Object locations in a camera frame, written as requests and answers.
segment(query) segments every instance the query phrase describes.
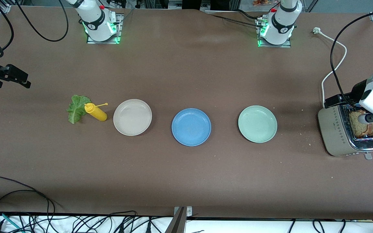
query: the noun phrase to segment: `green led light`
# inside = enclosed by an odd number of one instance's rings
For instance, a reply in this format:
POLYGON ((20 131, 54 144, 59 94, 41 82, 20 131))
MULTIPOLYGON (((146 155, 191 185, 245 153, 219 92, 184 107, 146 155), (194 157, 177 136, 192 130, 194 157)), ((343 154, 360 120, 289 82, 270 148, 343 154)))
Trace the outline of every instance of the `green led light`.
POLYGON ((89 34, 89 33, 87 32, 86 25, 83 24, 83 27, 84 27, 84 31, 86 32, 86 34, 89 34))
POLYGON ((115 29, 112 29, 112 25, 109 22, 107 22, 107 26, 109 27, 111 33, 114 33, 114 31, 116 31, 115 29))

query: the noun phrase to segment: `white plate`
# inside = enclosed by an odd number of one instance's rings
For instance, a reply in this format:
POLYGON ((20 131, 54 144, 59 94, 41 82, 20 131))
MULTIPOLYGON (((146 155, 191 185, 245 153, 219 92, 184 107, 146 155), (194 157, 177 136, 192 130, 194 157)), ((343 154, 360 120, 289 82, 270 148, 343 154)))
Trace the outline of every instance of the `white plate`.
POLYGON ((140 99, 129 99, 114 111, 113 123, 117 131, 126 136, 136 136, 145 132, 151 125, 152 111, 140 99))

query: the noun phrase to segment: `white power cable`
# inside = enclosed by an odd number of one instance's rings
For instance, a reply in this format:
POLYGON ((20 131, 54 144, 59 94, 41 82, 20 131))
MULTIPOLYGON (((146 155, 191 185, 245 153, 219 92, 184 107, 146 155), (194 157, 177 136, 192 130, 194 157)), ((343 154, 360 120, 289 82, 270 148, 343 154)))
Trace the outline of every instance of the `white power cable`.
MULTIPOLYGON (((320 31, 320 28, 314 28, 312 31, 313 31, 314 34, 320 34, 320 35, 326 37, 327 39, 329 39, 331 41, 335 41, 334 39, 332 39, 332 38, 328 37, 327 35, 323 34, 323 32, 320 31)), ((336 41, 336 43, 340 44, 345 49, 345 54, 343 55, 343 57, 342 57, 341 61, 339 62, 339 64, 335 67, 335 70, 337 70, 339 68, 339 66, 342 64, 343 60, 345 59, 346 54, 348 53, 348 49, 346 48, 346 46, 344 46, 339 41, 336 41)), ((322 106, 323 107, 324 107, 324 87, 323 87, 323 83, 326 81, 327 77, 329 77, 331 74, 333 74, 333 71, 330 71, 329 74, 327 74, 323 78, 322 83, 321 83, 321 88, 322 88, 322 106)))

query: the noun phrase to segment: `blue plate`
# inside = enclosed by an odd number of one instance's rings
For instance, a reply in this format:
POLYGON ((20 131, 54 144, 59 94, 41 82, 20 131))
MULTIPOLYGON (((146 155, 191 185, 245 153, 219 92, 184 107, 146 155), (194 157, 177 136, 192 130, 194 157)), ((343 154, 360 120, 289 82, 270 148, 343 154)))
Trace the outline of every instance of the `blue plate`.
POLYGON ((184 109, 172 121, 172 134, 185 146, 198 146, 205 142, 211 133, 211 122, 207 114, 196 108, 184 109))

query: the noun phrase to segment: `green plate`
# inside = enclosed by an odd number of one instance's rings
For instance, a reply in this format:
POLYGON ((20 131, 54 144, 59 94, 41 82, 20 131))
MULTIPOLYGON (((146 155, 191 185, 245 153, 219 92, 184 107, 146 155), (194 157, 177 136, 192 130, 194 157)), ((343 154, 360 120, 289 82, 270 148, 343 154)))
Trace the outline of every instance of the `green plate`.
POLYGON ((238 117, 238 128, 248 140, 256 143, 267 142, 277 131, 274 114, 263 106, 249 106, 238 117))

